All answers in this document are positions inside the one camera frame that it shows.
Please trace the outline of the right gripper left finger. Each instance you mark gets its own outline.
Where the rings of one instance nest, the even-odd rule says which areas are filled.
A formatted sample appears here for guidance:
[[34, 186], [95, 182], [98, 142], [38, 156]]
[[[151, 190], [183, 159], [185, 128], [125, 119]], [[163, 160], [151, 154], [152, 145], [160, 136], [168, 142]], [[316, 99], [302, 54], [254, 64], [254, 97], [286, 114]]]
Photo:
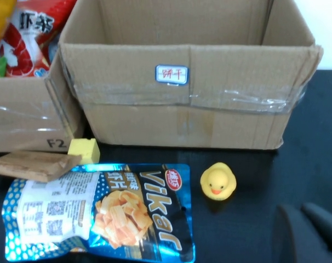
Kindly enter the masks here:
[[332, 251], [301, 208], [287, 204], [276, 208], [272, 262], [332, 262]]

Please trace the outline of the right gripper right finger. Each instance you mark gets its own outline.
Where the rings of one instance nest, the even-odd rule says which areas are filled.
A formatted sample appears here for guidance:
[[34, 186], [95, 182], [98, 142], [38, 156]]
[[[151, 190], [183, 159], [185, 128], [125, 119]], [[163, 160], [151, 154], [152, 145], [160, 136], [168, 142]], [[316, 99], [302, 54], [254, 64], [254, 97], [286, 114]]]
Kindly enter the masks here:
[[304, 203], [301, 210], [332, 251], [332, 213], [314, 203]]

